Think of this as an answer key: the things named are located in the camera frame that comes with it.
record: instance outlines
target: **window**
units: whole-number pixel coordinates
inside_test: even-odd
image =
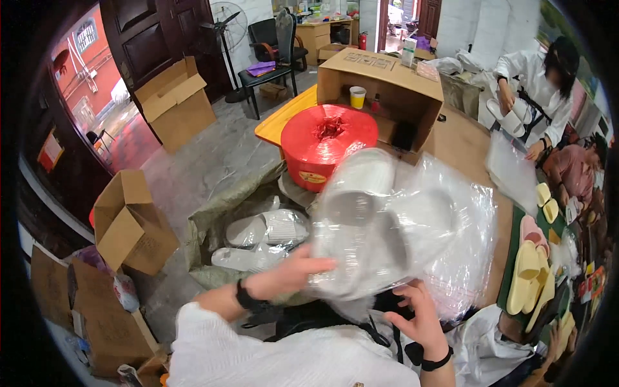
[[[97,26],[95,19],[89,18],[73,32],[73,39],[77,46],[77,51],[82,54],[95,40],[97,36]]]

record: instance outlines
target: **wrist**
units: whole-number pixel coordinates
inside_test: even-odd
[[[270,271],[252,274],[242,281],[241,285],[247,290],[249,296],[255,300],[268,301],[279,293],[276,281],[272,278]]]
[[[423,347],[423,359],[431,362],[440,362],[445,359],[445,356],[449,353],[449,344],[445,337],[441,337],[432,345],[426,345]]]

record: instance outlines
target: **black wristband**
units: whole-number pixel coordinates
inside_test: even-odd
[[[447,351],[447,356],[439,362],[431,362],[430,360],[422,360],[422,370],[432,372],[441,368],[443,365],[446,365],[451,356],[454,354],[454,349],[449,346],[449,350]]]

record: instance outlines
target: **chair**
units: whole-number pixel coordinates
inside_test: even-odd
[[[276,61],[279,59],[274,18],[250,24],[249,27],[247,27],[247,31],[249,33],[249,45],[254,48],[256,59],[260,62]],[[301,70],[305,71],[308,68],[308,63],[305,59],[308,50],[303,47],[303,41],[300,37],[295,36],[295,39],[299,43],[299,47],[293,48],[292,60],[293,63],[296,63],[300,59],[303,63]]]
[[[114,137],[112,137],[109,133],[107,133],[104,130],[101,131],[101,134],[97,135],[95,132],[93,131],[88,131],[86,132],[86,138],[88,139],[88,141],[90,141],[92,146],[95,146],[95,143],[97,143],[97,141],[101,140],[101,143],[103,144],[103,146],[105,147],[105,149],[107,149],[108,153],[110,153],[110,150],[108,149],[108,146],[105,145],[105,142],[103,141],[103,135],[107,134],[109,138],[112,139],[112,141],[116,141],[116,139]]]
[[[286,86],[286,75],[290,74],[290,78],[292,79],[292,90],[295,97],[297,96],[297,81],[295,80],[295,71],[292,68],[295,33],[297,31],[297,21],[294,16],[287,11],[279,12],[279,15],[277,15],[275,19],[275,31],[277,34],[277,47],[279,52],[275,70],[259,77],[254,77],[245,70],[238,73],[241,85],[243,85],[243,91],[245,95],[248,96],[248,103],[251,97],[257,120],[260,120],[260,114],[258,112],[256,94],[254,93],[255,86],[265,84],[280,77],[283,77],[284,86]]]

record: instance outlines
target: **table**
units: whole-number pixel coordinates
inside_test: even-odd
[[[331,44],[332,25],[347,25],[350,30],[348,44],[351,44],[353,20],[332,20],[315,24],[297,24],[297,36],[303,41],[303,47],[308,50],[308,54],[305,56],[308,64],[317,66],[318,51],[321,47]]]
[[[282,130],[290,118],[301,110],[317,105],[317,89],[317,85],[310,87],[258,124],[254,130],[256,136],[280,147]],[[443,105],[441,113],[447,120],[435,123],[422,150],[460,171],[474,183],[491,187],[495,192],[498,206],[497,242],[486,292],[482,299],[477,300],[477,305],[483,308],[496,303],[498,298],[508,258],[514,205],[499,193],[486,172],[485,159],[490,146],[488,130],[450,105]]]

